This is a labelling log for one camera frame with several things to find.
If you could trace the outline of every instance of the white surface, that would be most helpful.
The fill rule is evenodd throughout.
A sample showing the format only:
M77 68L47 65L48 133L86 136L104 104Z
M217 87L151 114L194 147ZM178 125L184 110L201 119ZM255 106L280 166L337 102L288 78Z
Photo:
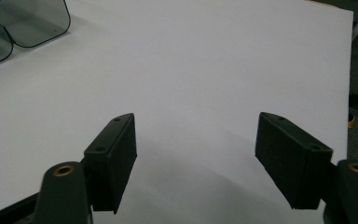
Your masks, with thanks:
M322 223L255 158L261 111L346 158L351 12L297 0L68 0L69 33L0 64L0 209L133 112L139 157L95 223Z

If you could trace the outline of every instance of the white table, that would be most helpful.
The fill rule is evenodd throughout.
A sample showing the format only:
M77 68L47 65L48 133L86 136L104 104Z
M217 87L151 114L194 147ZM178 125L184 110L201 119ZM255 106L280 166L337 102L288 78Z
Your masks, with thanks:
M346 158L349 11L297 0L68 0L69 33L0 63L0 209L133 112L138 159L95 223L323 223L255 158L261 111Z

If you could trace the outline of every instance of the table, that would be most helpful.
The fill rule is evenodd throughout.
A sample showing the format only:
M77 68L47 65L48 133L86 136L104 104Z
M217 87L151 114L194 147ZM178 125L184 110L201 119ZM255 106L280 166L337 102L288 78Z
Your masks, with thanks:
M0 209L134 113L138 159L95 223L323 223L255 158L258 114L346 158L349 11L297 0L68 0L69 32L0 63Z

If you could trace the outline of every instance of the tabletop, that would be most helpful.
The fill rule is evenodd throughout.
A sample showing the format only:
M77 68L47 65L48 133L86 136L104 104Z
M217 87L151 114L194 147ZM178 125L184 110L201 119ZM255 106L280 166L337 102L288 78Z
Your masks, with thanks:
M68 0L67 34L0 63L0 209L134 113L138 158L94 223L323 223L255 157L258 115L346 158L352 13L297 0Z

